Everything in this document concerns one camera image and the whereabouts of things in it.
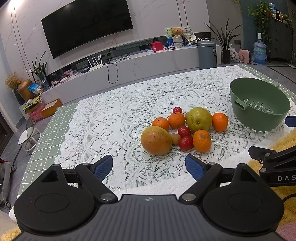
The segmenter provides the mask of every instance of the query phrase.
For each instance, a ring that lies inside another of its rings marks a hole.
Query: green colander
[[[276,128],[290,110],[286,95],[263,80],[233,80],[230,83],[230,97],[236,117],[245,126],[257,131]]]

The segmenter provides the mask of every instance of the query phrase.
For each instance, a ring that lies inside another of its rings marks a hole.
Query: yellow fur rug
[[[0,237],[0,241],[12,241],[21,233],[19,228],[11,229]]]
[[[275,150],[277,152],[283,151],[290,147],[296,145],[296,128],[292,130],[289,134],[287,134],[284,138],[276,141],[270,149]],[[256,161],[251,160],[248,162],[248,165],[258,174],[259,169],[262,165]],[[286,196],[296,193],[296,186],[287,186],[287,187],[272,187],[272,189],[276,192],[276,194],[281,198],[285,198]],[[296,197],[290,198],[284,202],[285,212],[284,216],[279,224],[279,227],[291,222],[296,221]]]

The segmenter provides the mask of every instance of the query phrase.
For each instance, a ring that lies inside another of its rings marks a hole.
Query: television
[[[126,0],[75,0],[41,21],[53,58],[133,28]]]

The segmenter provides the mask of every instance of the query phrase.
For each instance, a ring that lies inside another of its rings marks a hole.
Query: cherry tomato
[[[175,108],[173,109],[173,113],[175,113],[175,112],[180,112],[180,113],[182,113],[183,111],[182,111],[182,109],[181,109],[180,107],[175,107]]]
[[[182,137],[179,140],[179,147],[181,150],[189,150],[193,147],[193,138],[192,137]]]
[[[188,127],[181,126],[178,129],[178,134],[180,137],[189,137],[189,136],[191,136],[191,131]]]

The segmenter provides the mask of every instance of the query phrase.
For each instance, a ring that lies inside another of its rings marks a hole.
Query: pink fan heater
[[[239,51],[239,60],[242,63],[249,64],[251,62],[251,54],[249,50],[241,49]]]

